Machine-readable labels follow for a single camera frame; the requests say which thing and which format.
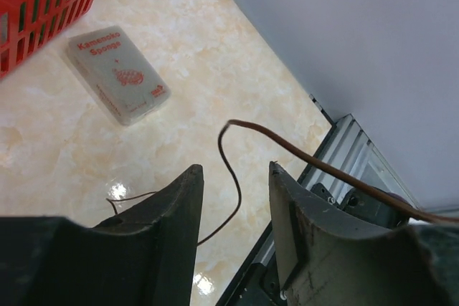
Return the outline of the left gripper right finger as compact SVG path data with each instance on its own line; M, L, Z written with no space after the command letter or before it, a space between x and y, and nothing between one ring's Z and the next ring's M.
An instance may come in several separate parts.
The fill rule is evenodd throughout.
M269 199L280 287L289 305L450 305L452 229L385 229L305 190L277 163Z

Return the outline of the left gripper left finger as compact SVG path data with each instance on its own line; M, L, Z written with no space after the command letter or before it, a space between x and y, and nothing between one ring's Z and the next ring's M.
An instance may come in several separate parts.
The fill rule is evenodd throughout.
M189 166L93 228L61 216L1 219L3 305L188 305L204 193Z

